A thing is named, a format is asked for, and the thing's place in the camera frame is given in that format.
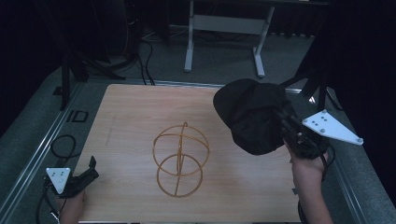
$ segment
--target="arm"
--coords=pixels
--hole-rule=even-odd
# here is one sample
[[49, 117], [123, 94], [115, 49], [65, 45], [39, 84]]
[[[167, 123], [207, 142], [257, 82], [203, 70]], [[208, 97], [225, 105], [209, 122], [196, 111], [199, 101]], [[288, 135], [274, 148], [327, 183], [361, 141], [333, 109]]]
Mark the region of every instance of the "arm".
[[324, 170], [320, 158], [298, 158], [285, 142], [291, 156], [294, 185], [304, 214], [310, 224], [332, 224], [332, 218], [321, 194], [321, 179]]
[[58, 206], [61, 224], [78, 224], [82, 215], [85, 191], [83, 190], [74, 198], [60, 199], [55, 198]]

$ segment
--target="table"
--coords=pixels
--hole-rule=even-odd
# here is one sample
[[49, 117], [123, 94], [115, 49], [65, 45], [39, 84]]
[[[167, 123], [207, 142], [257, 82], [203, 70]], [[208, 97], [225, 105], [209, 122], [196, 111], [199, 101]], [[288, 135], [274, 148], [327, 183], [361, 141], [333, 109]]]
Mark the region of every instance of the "table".
[[[96, 158], [100, 176], [87, 187], [81, 221], [300, 221], [288, 151], [281, 147], [253, 156], [239, 148], [214, 109], [217, 90], [108, 86], [75, 171], [81, 174], [91, 156]], [[152, 147], [160, 132], [185, 121], [206, 136], [210, 153], [202, 185], [188, 197], [175, 198], [156, 181]], [[157, 142], [156, 150], [163, 146], [167, 143]]]
[[216, 1], [231, 4], [251, 4], [251, 5], [267, 5], [270, 6], [266, 12], [265, 20], [247, 19], [247, 18], [233, 18], [233, 17], [219, 17], [211, 15], [199, 15], [194, 13], [194, 1], [190, 1], [190, 18], [189, 18], [189, 43], [186, 52], [186, 61], [184, 63], [184, 71], [190, 72], [192, 70], [192, 55], [193, 55], [193, 31], [206, 30], [216, 32], [228, 32], [237, 34], [259, 35], [260, 40], [256, 47], [253, 47], [253, 58], [256, 65], [258, 77], [264, 77], [264, 67], [262, 65], [262, 46], [267, 36], [268, 29], [271, 24], [276, 5], [300, 5], [325, 7], [330, 2], [324, 1], [309, 1], [309, 0], [245, 0], [245, 1]]

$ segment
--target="desk leg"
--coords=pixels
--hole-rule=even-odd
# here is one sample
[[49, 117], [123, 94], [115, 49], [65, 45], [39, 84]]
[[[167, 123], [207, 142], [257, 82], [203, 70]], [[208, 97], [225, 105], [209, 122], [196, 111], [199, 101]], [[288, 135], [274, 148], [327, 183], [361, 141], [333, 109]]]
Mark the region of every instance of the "desk leg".
[[190, 1], [190, 18], [189, 18], [189, 44], [187, 46], [186, 62], [184, 63], [184, 71], [190, 72], [192, 68], [192, 54], [194, 43], [192, 40], [194, 25], [194, 2]]
[[262, 33], [260, 35], [260, 43], [257, 47], [253, 48], [253, 56], [254, 56], [254, 62], [256, 64], [256, 69], [257, 69], [257, 76], [258, 77], [264, 77], [264, 68], [262, 66], [262, 45], [264, 44], [265, 37], [267, 36], [268, 33], [268, 28], [270, 27], [271, 24], [271, 19], [274, 14], [275, 7], [270, 7], [268, 10], [268, 15], [267, 18], [265, 19], [265, 23], [262, 26]]

